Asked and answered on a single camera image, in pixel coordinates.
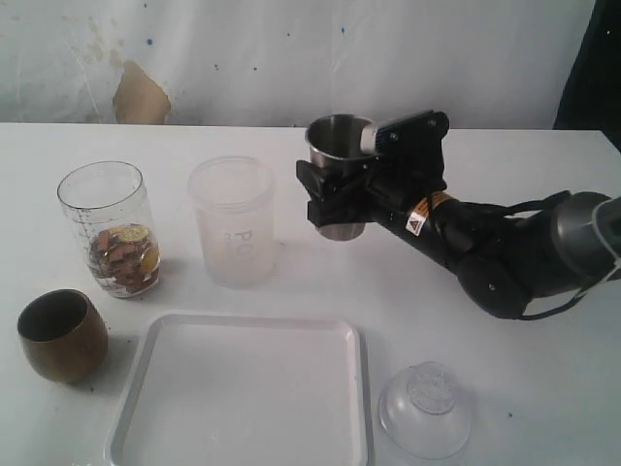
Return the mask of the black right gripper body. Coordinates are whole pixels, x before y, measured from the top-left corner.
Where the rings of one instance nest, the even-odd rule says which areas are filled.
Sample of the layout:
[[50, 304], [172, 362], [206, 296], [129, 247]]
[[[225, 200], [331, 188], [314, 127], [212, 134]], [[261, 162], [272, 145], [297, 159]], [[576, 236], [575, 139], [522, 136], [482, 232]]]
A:
[[376, 157], [367, 184], [373, 220], [414, 248], [463, 248], [466, 208], [445, 193], [440, 140], [363, 142]]

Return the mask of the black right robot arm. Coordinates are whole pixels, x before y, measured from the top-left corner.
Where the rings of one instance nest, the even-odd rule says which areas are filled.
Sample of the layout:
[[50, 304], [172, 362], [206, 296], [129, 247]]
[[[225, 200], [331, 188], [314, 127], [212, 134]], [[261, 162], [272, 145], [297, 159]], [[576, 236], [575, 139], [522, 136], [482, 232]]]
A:
[[[620, 277], [620, 201], [561, 191], [513, 206], [446, 194], [441, 141], [390, 149], [347, 171], [300, 160], [316, 227], [376, 223], [454, 274], [467, 295], [501, 319], [558, 315]], [[533, 316], [535, 299], [572, 292]]]

